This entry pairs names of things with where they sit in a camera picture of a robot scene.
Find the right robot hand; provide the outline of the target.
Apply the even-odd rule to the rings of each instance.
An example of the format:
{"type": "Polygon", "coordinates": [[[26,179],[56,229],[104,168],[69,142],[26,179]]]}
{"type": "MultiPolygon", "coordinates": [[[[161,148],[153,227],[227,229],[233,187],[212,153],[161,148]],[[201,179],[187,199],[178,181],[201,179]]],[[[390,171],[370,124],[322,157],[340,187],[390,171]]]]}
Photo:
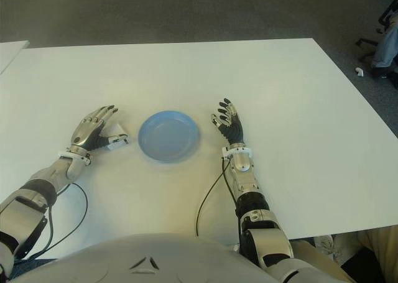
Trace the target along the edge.
{"type": "Polygon", "coordinates": [[[224,98],[223,101],[219,102],[219,106],[219,115],[211,115],[212,124],[230,145],[244,144],[243,126],[234,104],[229,99],[224,98]]]}

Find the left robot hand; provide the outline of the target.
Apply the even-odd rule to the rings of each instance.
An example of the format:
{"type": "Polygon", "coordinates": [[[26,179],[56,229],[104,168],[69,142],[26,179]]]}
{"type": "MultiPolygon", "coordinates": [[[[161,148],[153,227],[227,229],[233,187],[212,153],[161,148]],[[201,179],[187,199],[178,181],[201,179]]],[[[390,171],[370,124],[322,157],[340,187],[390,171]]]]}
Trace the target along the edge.
{"type": "Polygon", "coordinates": [[[109,119],[118,111],[114,105],[103,106],[85,116],[76,127],[70,140],[69,151],[85,155],[87,152],[117,143],[128,143],[124,133],[102,136],[101,132],[109,119]]]}

